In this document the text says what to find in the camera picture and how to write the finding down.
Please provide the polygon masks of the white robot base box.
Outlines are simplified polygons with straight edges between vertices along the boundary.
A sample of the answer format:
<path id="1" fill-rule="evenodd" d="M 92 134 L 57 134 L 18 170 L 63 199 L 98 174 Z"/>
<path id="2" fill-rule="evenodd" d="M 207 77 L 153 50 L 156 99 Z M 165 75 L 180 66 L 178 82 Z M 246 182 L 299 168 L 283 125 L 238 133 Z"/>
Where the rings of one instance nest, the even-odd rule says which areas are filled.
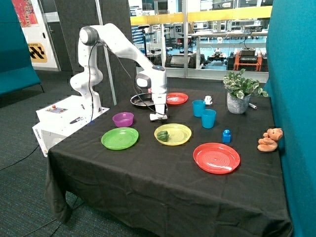
<path id="1" fill-rule="evenodd" d="M 33 132 L 45 157 L 50 148 L 109 110 L 96 107 L 91 114 L 84 102 L 83 97 L 71 95 L 36 111 L 39 123 L 33 126 Z"/>

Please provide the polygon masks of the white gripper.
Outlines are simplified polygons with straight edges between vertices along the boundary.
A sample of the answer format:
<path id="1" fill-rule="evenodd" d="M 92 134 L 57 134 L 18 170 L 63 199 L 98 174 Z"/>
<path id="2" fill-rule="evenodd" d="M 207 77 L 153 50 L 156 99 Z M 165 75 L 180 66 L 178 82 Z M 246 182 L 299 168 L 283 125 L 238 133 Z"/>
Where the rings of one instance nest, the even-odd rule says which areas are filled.
<path id="1" fill-rule="evenodd" d="M 152 99 L 155 105 L 155 112 L 158 116 L 165 115 L 166 93 L 152 93 Z"/>

